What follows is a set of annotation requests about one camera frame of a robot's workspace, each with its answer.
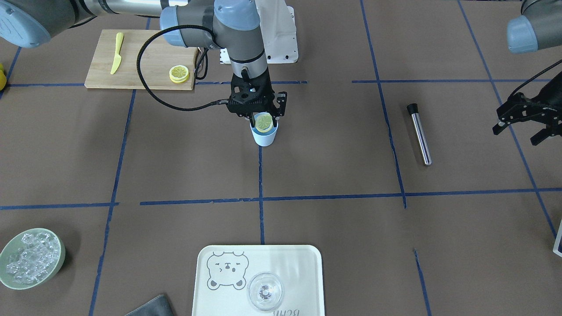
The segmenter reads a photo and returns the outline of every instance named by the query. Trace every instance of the white tray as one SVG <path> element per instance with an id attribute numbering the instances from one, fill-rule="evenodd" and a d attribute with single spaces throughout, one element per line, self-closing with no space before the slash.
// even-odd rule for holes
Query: white tray
<path id="1" fill-rule="evenodd" d="M 278 276 L 283 286 L 281 305 L 266 312 L 254 307 L 248 291 L 250 281 L 263 272 Z M 325 315 L 322 258 L 318 249 L 309 245 L 251 245 L 207 246 L 201 250 L 192 315 L 265 314 Z"/>

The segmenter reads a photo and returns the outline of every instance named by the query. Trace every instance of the bowl of ice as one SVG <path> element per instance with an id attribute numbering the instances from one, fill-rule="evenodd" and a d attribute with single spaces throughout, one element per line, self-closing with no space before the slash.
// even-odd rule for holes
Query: bowl of ice
<path id="1" fill-rule="evenodd" d="M 45 228 L 33 228 L 14 237 L 0 252 L 0 282 L 27 290 L 51 279 L 65 261 L 65 246 Z"/>

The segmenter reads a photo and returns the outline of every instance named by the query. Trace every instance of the white cup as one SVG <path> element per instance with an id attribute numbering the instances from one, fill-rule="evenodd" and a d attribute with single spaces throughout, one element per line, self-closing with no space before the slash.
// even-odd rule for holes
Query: white cup
<path id="1" fill-rule="evenodd" d="M 265 114 L 268 113 L 266 112 L 257 113 L 256 115 L 253 116 L 254 120 L 258 116 L 265 115 Z M 256 141 L 256 144 L 260 145 L 261 147 L 266 147 L 271 145 L 271 143 L 273 143 L 278 128 L 279 128 L 279 121 L 277 121 L 277 126 L 273 127 L 272 129 L 268 130 L 265 133 L 262 133 L 258 131 L 255 127 L 252 127 L 252 124 L 250 123 L 250 129 L 252 130 L 253 139 Z"/>

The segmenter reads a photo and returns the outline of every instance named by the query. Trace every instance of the gray cloth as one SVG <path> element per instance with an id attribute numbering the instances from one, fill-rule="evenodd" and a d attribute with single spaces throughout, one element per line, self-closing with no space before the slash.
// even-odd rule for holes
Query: gray cloth
<path id="1" fill-rule="evenodd" d="M 133 310 L 125 316 L 174 316 L 170 304 L 164 295 L 158 295 L 150 302 Z"/>

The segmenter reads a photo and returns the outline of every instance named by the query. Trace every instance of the white object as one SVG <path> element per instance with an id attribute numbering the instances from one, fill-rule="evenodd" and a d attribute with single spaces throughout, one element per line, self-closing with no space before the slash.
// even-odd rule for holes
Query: white object
<path id="1" fill-rule="evenodd" d="M 254 121 L 256 121 L 257 118 L 260 117 L 261 115 L 269 115 L 269 113 L 260 112 L 255 114 L 253 116 Z M 257 130 L 257 128 L 252 127 L 252 124 L 250 123 L 250 130 L 252 131 L 253 140 L 256 141 L 256 144 L 260 145 L 261 147 L 267 147 L 273 143 L 278 128 L 279 128 L 279 121 L 277 121 L 277 126 L 274 126 L 273 128 L 271 128 L 265 133 L 262 133 L 259 130 Z"/>
<path id="2" fill-rule="evenodd" d="M 558 234 L 556 235 L 556 241 L 554 242 L 554 248 L 552 251 L 562 257 L 562 252 L 560 252 L 560 242 L 562 242 L 562 221 L 560 221 L 560 227 L 558 228 Z"/>
<path id="3" fill-rule="evenodd" d="M 268 64 L 293 64 L 298 61 L 297 27 L 294 9 L 285 0 L 256 0 L 260 15 Z M 220 50 L 221 64 L 230 64 L 226 49 Z"/>
<path id="4" fill-rule="evenodd" d="M 250 245 L 201 250 L 192 316 L 240 315 L 325 316 L 318 249 Z"/>

